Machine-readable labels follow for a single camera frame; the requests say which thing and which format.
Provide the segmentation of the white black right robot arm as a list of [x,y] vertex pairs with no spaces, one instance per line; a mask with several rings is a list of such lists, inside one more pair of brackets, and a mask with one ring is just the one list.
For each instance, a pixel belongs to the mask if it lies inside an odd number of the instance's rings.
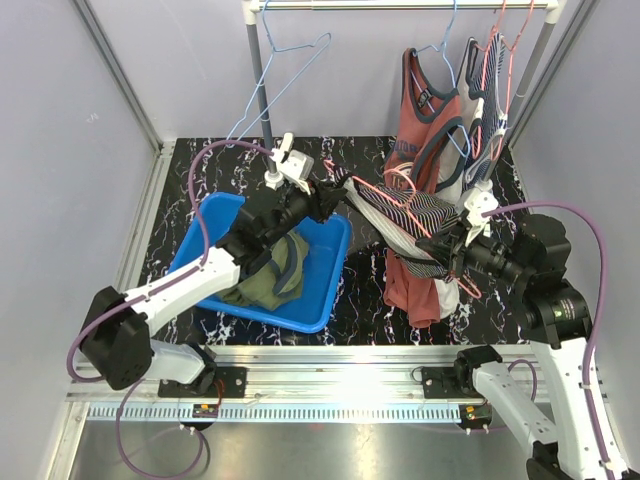
[[524,451],[531,479],[636,479],[616,442],[587,349],[596,323],[586,300],[566,279],[571,244],[563,224],[544,214],[525,216],[511,244],[479,236],[467,241],[460,222],[416,245],[458,273],[465,269],[507,285],[521,335],[529,342],[547,387],[547,417],[518,387],[497,350],[458,353],[453,385],[480,395],[496,410]]

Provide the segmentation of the pink hanger at right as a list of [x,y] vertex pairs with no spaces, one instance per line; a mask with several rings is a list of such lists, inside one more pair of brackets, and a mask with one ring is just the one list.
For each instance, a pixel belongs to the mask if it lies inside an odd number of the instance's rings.
[[513,76],[513,57],[520,39],[528,26],[535,2],[525,1],[527,14],[517,35],[509,41],[502,32],[506,11],[510,1],[500,5],[497,20],[489,30],[485,47],[477,47],[483,53],[479,69],[474,75],[474,85],[484,93],[480,123],[471,136],[473,159],[492,162],[497,159],[508,127]]

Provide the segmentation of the green graphic tank top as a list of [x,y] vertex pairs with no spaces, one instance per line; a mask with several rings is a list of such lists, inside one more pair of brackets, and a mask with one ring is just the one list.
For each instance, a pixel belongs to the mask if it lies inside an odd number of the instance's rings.
[[307,241],[292,231],[272,247],[270,259],[257,273],[216,296],[226,304],[273,311],[301,297],[308,253]]

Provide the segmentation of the grey clothes rack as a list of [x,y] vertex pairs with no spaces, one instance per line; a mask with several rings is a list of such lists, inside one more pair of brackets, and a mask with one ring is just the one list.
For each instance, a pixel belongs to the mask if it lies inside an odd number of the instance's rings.
[[[503,1],[457,1],[458,14],[471,26],[476,12],[499,13]],[[518,85],[511,87],[509,118],[518,120],[551,35],[565,9],[563,1],[534,1],[534,11],[545,14],[538,38]],[[266,143],[273,142],[272,109],[312,64],[321,75],[305,85],[303,96],[329,99],[333,124],[314,124],[316,132],[373,136],[390,133],[391,87],[400,70],[403,45],[417,42],[425,33],[438,45],[452,14],[452,1],[245,1],[242,13],[247,29],[255,87],[248,103],[258,105],[255,119]],[[327,31],[299,44],[279,44],[269,21],[280,12],[294,15],[298,27],[302,14],[319,13],[331,21]]]

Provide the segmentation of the pink wire hanger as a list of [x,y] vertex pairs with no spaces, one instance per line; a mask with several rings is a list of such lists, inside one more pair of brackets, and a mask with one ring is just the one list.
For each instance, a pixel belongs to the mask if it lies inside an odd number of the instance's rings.
[[416,245],[432,238],[458,220],[455,206],[413,188],[374,186],[331,160],[323,161],[333,184],[346,190],[344,201],[358,211],[383,237],[390,251],[387,261],[387,299],[406,309],[413,298],[434,290],[442,307],[459,302],[459,291],[482,296],[468,277],[457,279],[441,263]]

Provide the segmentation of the red graphic tank top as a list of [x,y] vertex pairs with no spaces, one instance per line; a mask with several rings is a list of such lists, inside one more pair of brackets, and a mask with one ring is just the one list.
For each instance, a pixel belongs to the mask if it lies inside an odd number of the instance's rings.
[[[422,71],[417,50],[402,55],[401,104],[396,140],[387,154],[384,182],[401,190],[417,190],[455,203],[461,182],[445,184],[454,174],[459,152],[451,139],[462,124],[457,89],[438,91]],[[418,263],[392,250],[386,253],[384,301],[404,311],[409,325],[422,329],[455,311],[459,289],[430,258]]]

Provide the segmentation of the black white striped tank top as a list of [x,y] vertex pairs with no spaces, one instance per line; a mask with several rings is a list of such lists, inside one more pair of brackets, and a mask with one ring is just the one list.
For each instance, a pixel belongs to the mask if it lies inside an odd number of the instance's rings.
[[346,190],[345,202],[382,236],[411,275],[448,279],[445,269],[417,248],[415,241],[454,226],[458,213],[453,204],[425,192],[367,186],[338,164],[329,165],[327,170],[334,184]]

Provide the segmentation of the blue plastic bin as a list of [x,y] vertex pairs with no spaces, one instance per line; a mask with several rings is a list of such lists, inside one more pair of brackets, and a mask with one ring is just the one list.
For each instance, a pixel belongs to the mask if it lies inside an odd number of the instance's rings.
[[[224,192],[208,195],[200,205],[211,244],[227,233],[245,197]],[[299,298],[274,309],[258,306],[234,306],[212,295],[196,306],[236,317],[259,321],[300,333],[316,333],[329,321],[337,295],[343,263],[351,237],[351,224],[343,216],[333,214],[325,223],[305,218],[295,231],[308,243],[303,263],[303,288]],[[175,254],[168,273],[198,259],[203,253],[201,227],[194,220]]]

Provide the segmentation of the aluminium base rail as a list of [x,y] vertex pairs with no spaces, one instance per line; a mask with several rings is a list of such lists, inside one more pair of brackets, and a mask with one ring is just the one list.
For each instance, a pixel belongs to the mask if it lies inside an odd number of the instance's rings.
[[165,380],[146,380],[132,395],[104,383],[72,383],[70,417],[184,423],[431,423],[485,430],[503,419],[499,399],[517,393],[547,400],[531,349],[498,345],[497,390],[464,392],[453,364],[460,347],[219,346],[219,387],[178,394]]

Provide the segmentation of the white navy trimmed tank top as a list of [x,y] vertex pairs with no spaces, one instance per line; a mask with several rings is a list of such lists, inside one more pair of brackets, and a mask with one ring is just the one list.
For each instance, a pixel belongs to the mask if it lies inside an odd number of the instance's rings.
[[453,99],[448,105],[453,108],[453,116],[458,120],[445,135],[445,145],[439,156],[439,172],[436,185],[436,196],[446,202],[456,204],[462,195],[463,173],[467,159],[472,156],[468,152],[469,145],[465,135],[477,127],[480,122],[481,108],[484,104],[484,93],[474,85],[476,60],[480,53],[478,41],[470,37],[467,40],[462,63],[455,79],[457,80]]

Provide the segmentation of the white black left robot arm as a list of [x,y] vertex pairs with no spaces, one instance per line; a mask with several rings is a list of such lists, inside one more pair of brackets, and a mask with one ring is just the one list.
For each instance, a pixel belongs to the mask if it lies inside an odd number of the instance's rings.
[[227,231],[202,255],[174,272],[137,289],[99,291],[83,328],[71,346],[98,371],[98,379],[123,390],[144,379],[180,384],[194,397],[215,385],[213,357],[197,345],[156,342],[155,333],[171,319],[212,295],[236,286],[266,265],[270,249],[305,219],[329,220],[346,191],[328,184],[282,191],[260,190],[249,199],[227,193],[206,204],[224,206]]

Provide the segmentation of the navy striped tank top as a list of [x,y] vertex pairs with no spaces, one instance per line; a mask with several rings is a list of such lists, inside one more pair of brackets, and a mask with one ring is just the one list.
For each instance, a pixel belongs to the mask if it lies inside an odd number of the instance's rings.
[[506,51],[503,39],[500,32],[495,33],[487,52],[480,50],[475,39],[469,39],[465,80],[469,99],[477,100],[478,104],[469,130],[472,152],[465,165],[465,190],[490,179],[506,133],[508,115],[499,99],[499,76]]

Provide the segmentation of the blue hanger under red top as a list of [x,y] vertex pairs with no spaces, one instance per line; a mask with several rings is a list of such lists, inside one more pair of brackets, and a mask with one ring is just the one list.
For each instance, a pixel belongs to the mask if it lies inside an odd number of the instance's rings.
[[[457,80],[456,80],[456,76],[454,73],[454,69],[453,66],[448,58],[447,55],[447,47],[448,47],[448,43],[450,40],[450,36],[451,36],[451,32],[458,14],[458,2],[456,0],[452,1],[452,14],[450,17],[450,20],[446,26],[446,29],[444,31],[444,34],[442,36],[442,39],[440,41],[440,43],[438,45],[435,44],[429,44],[426,45],[422,48],[418,48],[415,49],[413,52],[413,56],[415,58],[418,58],[419,55],[425,51],[429,51],[432,50],[436,53],[438,53],[440,55],[440,58],[442,59],[442,61],[444,62],[444,64],[447,67],[448,73],[449,73],[449,77],[450,77],[450,84],[452,88],[456,88],[457,87]],[[455,139],[454,139],[454,135],[453,134],[449,134],[449,140],[452,143],[452,145],[455,147],[455,149],[458,151],[458,153],[464,158],[464,159],[468,159],[469,155],[471,153],[471,141],[469,139],[468,133],[466,128],[464,127],[464,125],[462,123],[458,124],[456,126],[456,129],[459,130],[462,134],[463,134],[463,140],[464,140],[464,144],[460,144],[458,143]]]

